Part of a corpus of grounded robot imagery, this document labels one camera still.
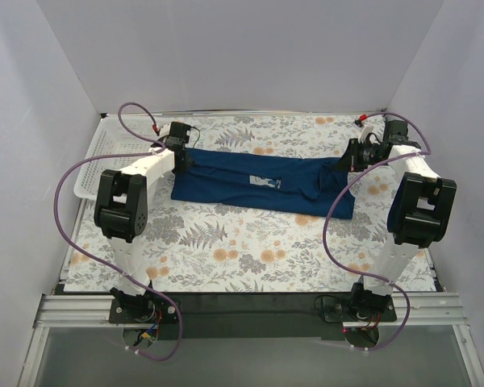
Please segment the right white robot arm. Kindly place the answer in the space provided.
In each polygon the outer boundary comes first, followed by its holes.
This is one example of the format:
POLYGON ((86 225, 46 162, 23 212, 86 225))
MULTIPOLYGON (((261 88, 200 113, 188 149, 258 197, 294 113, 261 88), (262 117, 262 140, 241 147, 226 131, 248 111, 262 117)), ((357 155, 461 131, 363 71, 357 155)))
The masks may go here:
POLYGON ((337 172, 363 173, 374 165, 390 166, 399 180, 387 216, 386 243, 368 276, 360 276, 349 295, 334 305, 338 316, 356 320, 379 318, 392 310, 395 282, 421 250, 439 242, 449 224, 457 184, 435 173, 425 160, 426 152, 408 137, 410 123, 390 120, 381 137, 362 115, 355 124, 358 138, 349 140, 337 163, 337 172))

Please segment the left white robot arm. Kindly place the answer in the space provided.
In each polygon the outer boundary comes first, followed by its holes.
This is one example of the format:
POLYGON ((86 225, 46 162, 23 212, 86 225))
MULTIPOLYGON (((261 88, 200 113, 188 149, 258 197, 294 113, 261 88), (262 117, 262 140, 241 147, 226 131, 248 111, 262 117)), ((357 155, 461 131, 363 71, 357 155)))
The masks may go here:
POLYGON ((147 156, 120 170, 105 170, 99 179, 94 222, 107 238, 122 275, 111 294, 121 311, 140 323, 149 321, 156 311, 156 297, 147 291, 151 280, 141 257, 140 237, 148 224, 148 205, 158 180, 193 164, 186 145, 194 129, 185 123, 165 124, 165 149, 154 147, 147 156))

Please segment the blue t shirt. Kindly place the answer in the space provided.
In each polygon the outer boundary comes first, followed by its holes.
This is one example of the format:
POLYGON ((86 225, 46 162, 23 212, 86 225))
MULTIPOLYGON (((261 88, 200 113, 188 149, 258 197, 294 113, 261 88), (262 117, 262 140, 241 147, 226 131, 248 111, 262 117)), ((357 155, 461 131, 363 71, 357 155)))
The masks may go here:
POLYGON ((176 175, 175 201, 224 204, 324 217, 348 184, 338 159, 287 158, 190 149, 193 164, 176 175))

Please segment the white plastic basket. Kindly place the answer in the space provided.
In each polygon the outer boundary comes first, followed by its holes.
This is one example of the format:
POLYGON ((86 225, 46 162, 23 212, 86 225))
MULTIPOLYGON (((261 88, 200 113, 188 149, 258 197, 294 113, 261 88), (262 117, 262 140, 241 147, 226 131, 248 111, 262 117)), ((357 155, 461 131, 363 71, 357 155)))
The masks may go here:
MULTIPOLYGON (((148 116, 127 114, 124 123, 131 131, 145 138, 156 139, 153 122, 148 116)), ((150 143, 130 134, 117 116, 102 119, 94 133, 85 158, 113 154, 146 153, 150 143)), ((137 157, 121 157, 94 160, 79 168, 73 192, 80 199, 94 200, 98 192, 100 175, 105 169, 118 170, 137 160, 137 157)))

